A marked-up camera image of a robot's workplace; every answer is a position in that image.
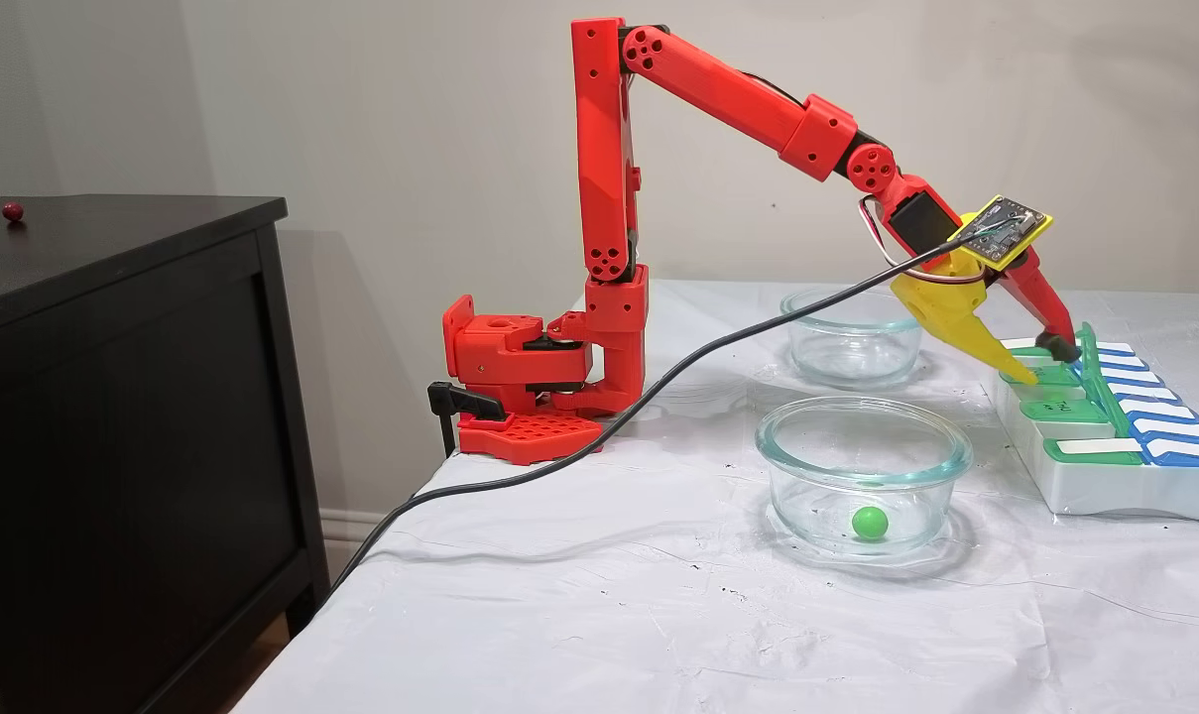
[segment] wooden floor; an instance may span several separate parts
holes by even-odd
[[[269,629],[264,630],[264,634],[255,640],[254,644],[251,644],[251,650],[242,655],[242,659],[237,662],[237,670],[235,678],[239,685],[233,690],[233,695],[224,701],[222,706],[215,714],[228,714],[237,700],[246,695],[246,690],[251,689],[251,685],[255,683],[255,679],[264,673],[267,668],[270,661],[273,656],[282,652],[282,647],[285,647],[287,642],[290,641],[290,634],[287,631],[285,618],[277,618],[269,625]]]

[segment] beige wall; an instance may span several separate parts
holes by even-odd
[[[1060,288],[1199,290],[1199,0],[22,0],[54,186],[282,194],[323,505],[385,511],[439,462],[439,317],[580,293],[567,23],[668,23],[852,110],[958,209],[1058,216]],[[31,95],[25,94],[26,101]],[[634,86],[653,276],[849,281],[879,266],[819,186]]]

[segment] empty glass bowl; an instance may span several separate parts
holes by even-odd
[[[785,403],[758,426],[776,469],[771,499],[790,532],[835,554],[893,556],[947,521],[956,479],[974,457],[959,426],[879,397]]]
[[[790,294],[787,316],[829,298],[835,288]],[[790,356],[808,379],[840,389],[872,389],[906,378],[921,347],[921,323],[890,290],[868,290],[789,323]]]

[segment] dresser top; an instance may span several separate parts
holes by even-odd
[[[0,197],[0,325],[267,226],[285,199],[237,196]]]

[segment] yellow circuit board mount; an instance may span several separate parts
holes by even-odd
[[[1035,209],[1024,206],[1017,200],[996,196],[989,200],[981,211],[963,223],[960,230],[956,232],[954,239],[965,232],[980,232],[1007,218],[1019,218],[1000,226],[998,230],[976,238],[958,248],[974,257],[976,262],[993,268],[995,271],[1004,271],[1018,256],[1029,247],[1031,241],[1040,238],[1053,223],[1052,216],[1046,216]]]

